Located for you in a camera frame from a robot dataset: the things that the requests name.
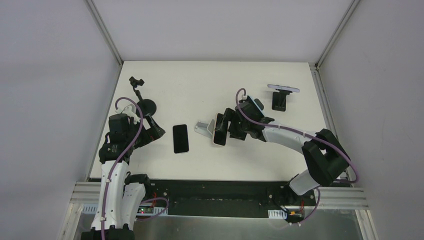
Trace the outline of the cream phone black screen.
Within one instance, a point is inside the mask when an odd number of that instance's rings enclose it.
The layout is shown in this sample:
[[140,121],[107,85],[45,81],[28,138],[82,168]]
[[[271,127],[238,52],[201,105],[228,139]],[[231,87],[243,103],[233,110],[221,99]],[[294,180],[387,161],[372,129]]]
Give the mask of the cream phone black screen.
[[212,142],[213,144],[217,145],[217,146],[225,146],[226,142],[227,142],[227,133],[228,132],[215,132],[213,133],[213,139]]

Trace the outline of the white folding phone stand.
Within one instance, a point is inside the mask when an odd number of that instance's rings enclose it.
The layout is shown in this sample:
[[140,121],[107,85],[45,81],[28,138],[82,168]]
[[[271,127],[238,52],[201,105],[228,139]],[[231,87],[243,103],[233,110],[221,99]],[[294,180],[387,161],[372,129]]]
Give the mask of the white folding phone stand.
[[198,121],[194,127],[194,131],[205,137],[213,139],[213,134],[215,131],[215,120],[212,119],[209,123]]

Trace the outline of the light blue phone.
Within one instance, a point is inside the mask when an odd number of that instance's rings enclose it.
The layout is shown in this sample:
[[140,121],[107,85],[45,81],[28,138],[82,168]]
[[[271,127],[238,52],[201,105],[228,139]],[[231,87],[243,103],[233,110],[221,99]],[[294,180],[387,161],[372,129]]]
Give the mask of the light blue phone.
[[249,112],[252,116],[256,116],[257,118],[265,117],[263,109],[264,106],[257,98],[252,98],[250,95],[247,96],[246,101],[249,104]]

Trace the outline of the black round-base phone stand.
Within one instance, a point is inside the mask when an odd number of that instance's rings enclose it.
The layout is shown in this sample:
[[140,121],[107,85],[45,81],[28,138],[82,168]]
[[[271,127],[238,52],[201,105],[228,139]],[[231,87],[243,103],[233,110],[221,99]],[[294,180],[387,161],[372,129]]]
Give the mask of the black round-base phone stand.
[[156,103],[151,99],[143,98],[141,92],[137,89],[137,87],[142,87],[145,84],[145,81],[143,79],[136,79],[135,77],[131,76],[129,78],[129,82],[135,95],[138,98],[137,105],[141,108],[143,116],[153,116],[157,111]]

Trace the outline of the lavender phone black screen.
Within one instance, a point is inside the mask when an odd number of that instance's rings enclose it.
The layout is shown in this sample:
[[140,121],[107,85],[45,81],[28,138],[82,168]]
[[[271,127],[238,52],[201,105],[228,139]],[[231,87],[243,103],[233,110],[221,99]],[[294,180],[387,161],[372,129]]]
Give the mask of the lavender phone black screen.
[[186,124],[174,125],[172,127],[173,152],[175,154],[187,153],[189,151],[188,128]]

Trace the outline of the lavender phone seen edge-on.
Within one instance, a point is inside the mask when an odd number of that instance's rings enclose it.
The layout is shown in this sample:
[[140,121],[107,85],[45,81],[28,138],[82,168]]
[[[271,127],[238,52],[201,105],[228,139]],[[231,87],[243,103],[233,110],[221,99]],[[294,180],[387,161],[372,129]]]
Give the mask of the lavender phone seen edge-on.
[[277,85],[277,84],[267,84],[267,87],[270,89],[278,90],[278,91],[287,91],[292,93],[299,93],[300,89],[296,87],[290,87],[290,86],[283,86],[283,85]]

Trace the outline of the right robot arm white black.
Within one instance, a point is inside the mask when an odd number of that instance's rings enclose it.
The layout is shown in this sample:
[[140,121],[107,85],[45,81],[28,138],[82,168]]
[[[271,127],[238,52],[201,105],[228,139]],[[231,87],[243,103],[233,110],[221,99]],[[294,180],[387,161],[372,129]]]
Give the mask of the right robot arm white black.
[[298,204],[310,190],[330,186],[351,165],[346,151],[330,130],[308,132],[283,125],[265,116],[254,100],[241,100],[235,108],[226,108],[224,113],[216,115],[214,144],[224,146],[227,138],[244,141],[247,136],[303,155],[307,169],[283,187],[284,200],[290,205]]

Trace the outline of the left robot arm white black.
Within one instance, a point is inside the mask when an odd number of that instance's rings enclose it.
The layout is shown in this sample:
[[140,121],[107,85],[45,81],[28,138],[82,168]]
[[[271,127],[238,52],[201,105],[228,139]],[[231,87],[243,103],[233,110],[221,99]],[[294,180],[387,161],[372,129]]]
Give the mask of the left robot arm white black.
[[165,134],[153,117],[145,113],[118,113],[108,119],[109,131],[99,150],[101,184],[98,207],[82,240],[133,240],[134,223],[141,202],[152,198],[153,189],[146,174],[129,173],[130,157]]

